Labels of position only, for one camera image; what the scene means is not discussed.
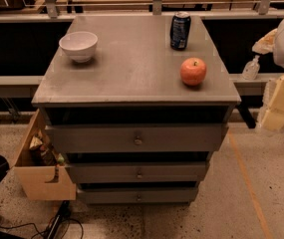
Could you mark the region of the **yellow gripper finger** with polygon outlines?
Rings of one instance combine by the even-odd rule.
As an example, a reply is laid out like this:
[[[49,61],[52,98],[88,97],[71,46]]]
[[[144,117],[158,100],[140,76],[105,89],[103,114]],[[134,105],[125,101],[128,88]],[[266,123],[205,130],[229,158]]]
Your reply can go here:
[[[258,127],[277,131],[284,126],[284,74],[270,79],[265,86],[263,106],[258,114]]]
[[[252,51],[257,54],[265,55],[272,53],[274,50],[274,39],[277,29],[268,32],[264,37],[259,39],[253,46]]]

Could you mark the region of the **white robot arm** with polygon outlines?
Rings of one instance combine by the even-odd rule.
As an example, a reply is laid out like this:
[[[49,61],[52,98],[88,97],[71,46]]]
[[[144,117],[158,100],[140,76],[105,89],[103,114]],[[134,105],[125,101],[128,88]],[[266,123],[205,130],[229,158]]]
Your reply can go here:
[[[272,52],[274,64],[284,69],[284,19],[276,29],[257,41],[252,51],[258,54]],[[260,127],[272,131],[284,126],[284,74],[266,84],[258,122]]]

